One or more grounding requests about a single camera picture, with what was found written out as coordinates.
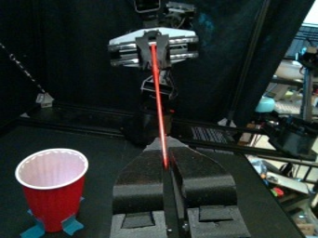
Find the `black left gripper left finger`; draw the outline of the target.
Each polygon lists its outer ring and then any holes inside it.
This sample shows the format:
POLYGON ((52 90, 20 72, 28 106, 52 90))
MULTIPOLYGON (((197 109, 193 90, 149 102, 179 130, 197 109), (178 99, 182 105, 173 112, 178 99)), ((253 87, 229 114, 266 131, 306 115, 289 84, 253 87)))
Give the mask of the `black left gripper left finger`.
POLYGON ((155 139, 118 175, 110 238, 167 238, 162 168, 155 139))

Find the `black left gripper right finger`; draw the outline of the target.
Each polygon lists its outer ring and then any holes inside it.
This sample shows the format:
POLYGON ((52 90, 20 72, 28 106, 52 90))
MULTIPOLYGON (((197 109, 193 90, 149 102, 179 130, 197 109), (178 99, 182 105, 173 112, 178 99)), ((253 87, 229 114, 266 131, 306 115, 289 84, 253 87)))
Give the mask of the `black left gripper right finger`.
POLYGON ((167 143, 186 206, 186 238, 251 238, 231 174, 178 139, 169 137, 167 143))

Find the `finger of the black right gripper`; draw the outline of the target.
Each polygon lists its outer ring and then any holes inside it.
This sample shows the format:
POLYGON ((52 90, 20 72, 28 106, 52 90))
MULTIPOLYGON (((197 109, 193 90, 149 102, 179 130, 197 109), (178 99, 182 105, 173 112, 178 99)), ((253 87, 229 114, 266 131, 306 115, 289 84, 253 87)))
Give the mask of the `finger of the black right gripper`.
POLYGON ((167 34, 159 34, 157 36, 157 59, 161 69, 170 67, 170 48, 167 34))
POLYGON ((146 32, 141 37, 135 38, 139 67, 143 70, 151 69, 151 47, 155 45, 155 40, 157 32, 146 32))

